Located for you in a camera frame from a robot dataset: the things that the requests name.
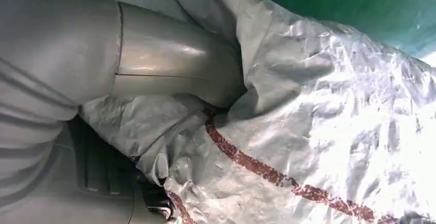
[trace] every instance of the green wall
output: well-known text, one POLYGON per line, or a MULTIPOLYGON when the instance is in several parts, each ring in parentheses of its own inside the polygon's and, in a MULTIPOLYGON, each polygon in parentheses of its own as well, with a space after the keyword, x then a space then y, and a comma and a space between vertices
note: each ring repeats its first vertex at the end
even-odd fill
POLYGON ((415 56, 436 51, 436 0, 273 0, 304 16, 352 25, 415 56))

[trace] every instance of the silver car cover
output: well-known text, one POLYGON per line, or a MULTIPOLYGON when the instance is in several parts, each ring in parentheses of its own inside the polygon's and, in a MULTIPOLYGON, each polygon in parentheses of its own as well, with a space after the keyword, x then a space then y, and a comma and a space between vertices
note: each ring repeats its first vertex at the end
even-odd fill
MULTIPOLYGON (((188 95, 104 97, 82 106, 84 119, 150 180, 166 179, 180 222, 436 218, 432 67, 269 0, 119 1, 241 47, 248 92, 229 111, 188 95)), ((59 102, 65 114, 74 112, 68 100, 59 102)))

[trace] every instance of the car cover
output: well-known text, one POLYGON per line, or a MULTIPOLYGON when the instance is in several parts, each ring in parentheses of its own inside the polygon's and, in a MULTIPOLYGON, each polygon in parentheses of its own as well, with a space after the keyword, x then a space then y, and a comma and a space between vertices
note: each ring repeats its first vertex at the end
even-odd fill
POLYGON ((434 68, 270 0, 119 1, 241 49, 248 91, 228 110, 189 95, 106 96, 80 109, 165 188, 179 223, 436 218, 434 68))

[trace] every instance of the wrinkled fabric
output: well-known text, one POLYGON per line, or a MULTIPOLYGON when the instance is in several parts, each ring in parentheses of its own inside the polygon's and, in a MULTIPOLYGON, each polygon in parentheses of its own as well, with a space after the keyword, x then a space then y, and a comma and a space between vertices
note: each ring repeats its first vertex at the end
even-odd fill
POLYGON ((228 112, 194 97, 105 97, 84 119, 163 186, 184 223, 427 223, 435 70, 269 0, 177 0, 240 44, 228 112))

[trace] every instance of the red stripe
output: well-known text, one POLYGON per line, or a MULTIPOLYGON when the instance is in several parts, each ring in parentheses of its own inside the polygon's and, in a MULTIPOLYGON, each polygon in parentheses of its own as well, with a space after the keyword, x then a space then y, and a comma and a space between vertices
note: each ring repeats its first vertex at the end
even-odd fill
POLYGON ((183 205, 181 198, 177 194, 175 194, 174 192, 171 192, 171 191, 167 191, 167 196, 171 199, 171 201, 173 201, 173 204, 180 211, 181 219, 183 220, 184 224, 197 224, 191 218, 191 216, 189 215, 185 206, 183 205))
MULTIPOLYGON (((343 212, 346 215, 356 216, 358 219, 365 221, 374 221, 374 212, 367 206, 358 205, 350 200, 343 200, 340 197, 332 197, 327 191, 320 188, 316 188, 311 185, 300 185, 297 181, 285 174, 282 174, 275 170, 273 167, 266 165, 259 160, 252 158, 244 154, 236 146, 229 143, 221 134, 216 130, 213 124, 213 114, 211 111, 206 110, 205 114, 209 116, 206 121, 205 127, 210 138, 215 145, 229 157, 235 163, 245 167, 249 171, 259 175, 260 177, 268 180, 272 184, 278 187, 284 187, 285 182, 290 184, 291 191, 297 196, 301 196, 307 200, 314 201, 316 203, 322 203, 337 211, 343 212)), ((379 224, 391 224, 396 223, 397 218, 386 215, 382 217, 377 223, 379 224)))

